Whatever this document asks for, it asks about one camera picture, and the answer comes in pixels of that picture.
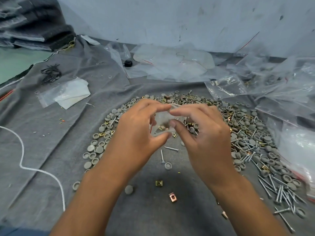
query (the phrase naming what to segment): left hand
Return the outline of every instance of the left hand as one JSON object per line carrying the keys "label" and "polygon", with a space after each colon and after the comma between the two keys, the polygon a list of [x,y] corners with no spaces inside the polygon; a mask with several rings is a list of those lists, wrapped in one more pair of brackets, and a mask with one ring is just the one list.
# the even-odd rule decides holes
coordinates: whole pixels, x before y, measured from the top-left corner
{"label": "left hand", "polygon": [[115,176],[131,179],[148,162],[151,155],[171,137],[165,132],[157,137],[150,134],[155,113],[167,111],[170,104],[141,99],[119,119],[119,124],[97,167],[107,166]]}

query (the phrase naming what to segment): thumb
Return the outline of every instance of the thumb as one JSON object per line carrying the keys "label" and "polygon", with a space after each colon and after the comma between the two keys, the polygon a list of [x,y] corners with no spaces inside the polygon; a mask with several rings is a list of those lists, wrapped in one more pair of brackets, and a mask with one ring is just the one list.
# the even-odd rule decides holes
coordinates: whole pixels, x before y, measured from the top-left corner
{"label": "thumb", "polygon": [[163,146],[166,143],[167,139],[169,139],[171,136],[172,134],[170,132],[164,132],[161,135],[154,137],[152,145],[155,151],[159,149],[161,146]]}
{"label": "thumb", "polygon": [[188,145],[189,142],[193,141],[191,134],[183,123],[178,120],[172,119],[169,124],[171,127],[175,128],[177,134],[180,136],[185,145]]}

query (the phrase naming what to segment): hand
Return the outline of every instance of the hand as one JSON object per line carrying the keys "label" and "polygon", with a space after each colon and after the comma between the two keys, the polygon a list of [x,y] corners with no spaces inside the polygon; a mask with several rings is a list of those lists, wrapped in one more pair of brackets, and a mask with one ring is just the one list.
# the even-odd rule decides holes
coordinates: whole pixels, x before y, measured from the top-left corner
{"label": "hand", "polygon": [[215,106],[187,104],[170,111],[173,116],[190,117],[199,125],[199,135],[194,136],[183,123],[171,120],[184,142],[192,167],[209,187],[229,183],[237,172],[231,159],[230,127],[223,122]]}
{"label": "hand", "polygon": [[153,137],[149,129],[155,113],[170,108],[169,104],[150,99],[141,99],[132,106],[119,119],[115,134],[97,167],[109,165],[117,177],[123,176],[127,181],[131,179],[171,137],[169,132]]}

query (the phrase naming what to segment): dark gray fabric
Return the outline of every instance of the dark gray fabric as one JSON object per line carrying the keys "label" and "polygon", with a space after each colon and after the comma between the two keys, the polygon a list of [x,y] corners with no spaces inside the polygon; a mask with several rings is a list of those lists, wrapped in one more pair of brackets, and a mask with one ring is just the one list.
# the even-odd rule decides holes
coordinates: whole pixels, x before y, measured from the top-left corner
{"label": "dark gray fabric", "polygon": [[[34,91],[42,92],[53,86],[40,86],[43,76],[39,70],[46,64],[55,63],[60,64],[63,77],[53,86],[78,76],[89,82],[91,96],[68,110],[61,109],[57,103],[42,108]],[[101,46],[91,47],[78,39],[74,49],[54,55],[47,63],[35,65],[18,84],[17,90],[0,102],[0,125],[20,134],[26,147],[23,165],[35,168],[42,166],[42,170],[54,174],[61,181],[66,204],[69,204],[74,194],[72,184],[84,174],[85,160],[82,154],[86,152],[92,134],[98,132],[105,116],[135,96],[160,96],[161,93],[175,90],[180,93],[192,90],[198,96],[210,97],[204,83],[135,81],[129,85],[122,70]],[[65,122],[59,124],[60,118]],[[221,216],[222,209],[216,204],[214,196],[193,171],[186,148],[180,145],[180,138],[171,138],[166,146],[179,148],[178,153],[163,148],[164,159],[172,163],[172,170],[164,169],[159,151],[155,152],[130,181],[135,187],[134,193],[127,196],[122,192],[120,195],[106,234],[235,235],[230,222]],[[5,219],[1,223],[50,230],[62,214],[61,192],[57,182],[45,174],[36,174],[14,206],[7,211],[6,206],[34,173],[19,168],[20,144],[18,139],[4,130],[0,130],[0,149],[0,187],[4,190],[0,213]],[[247,164],[246,171],[242,172],[273,210],[272,201],[267,199],[257,181],[257,173],[251,164]],[[156,187],[156,180],[163,180],[163,187]],[[171,192],[178,198],[175,203],[168,196]],[[285,215],[297,235],[312,235],[314,232],[314,226],[310,224],[314,207],[309,206],[307,212],[309,217],[306,220]]]}

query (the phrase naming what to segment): white cord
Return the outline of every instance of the white cord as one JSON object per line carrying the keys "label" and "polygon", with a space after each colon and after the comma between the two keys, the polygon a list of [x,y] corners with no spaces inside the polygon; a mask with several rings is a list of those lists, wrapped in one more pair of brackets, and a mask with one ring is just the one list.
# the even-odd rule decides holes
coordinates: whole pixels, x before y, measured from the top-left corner
{"label": "white cord", "polygon": [[38,171],[38,172],[41,172],[41,173],[47,174],[47,175],[49,175],[49,176],[53,177],[53,178],[54,178],[54,179],[58,182],[58,184],[59,184],[59,186],[60,186],[60,189],[61,189],[62,207],[63,207],[63,211],[65,211],[65,195],[64,195],[64,193],[63,193],[63,188],[62,188],[62,185],[61,185],[60,181],[58,180],[58,178],[57,178],[57,177],[55,177],[53,174],[50,174],[50,173],[49,173],[49,172],[47,172],[47,171],[44,171],[44,170],[39,170],[39,169],[33,169],[33,168],[28,168],[28,167],[24,167],[24,166],[22,166],[22,161],[23,161],[23,158],[24,158],[24,144],[23,144],[22,139],[20,138],[20,136],[19,136],[17,133],[15,133],[14,131],[12,131],[11,129],[8,129],[8,128],[6,128],[6,127],[2,127],[2,126],[0,126],[0,128],[3,128],[3,129],[5,129],[5,130],[10,131],[10,132],[11,132],[11,133],[13,133],[14,135],[16,135],[16,136],[17,136],[17,138],[20,140],[21,145],[22,145],[22,157],[21,157],[21,161],[20,161],[20,167],[21,167],[22,169],[24,169],[24,170],[33,170],[33,171]]}

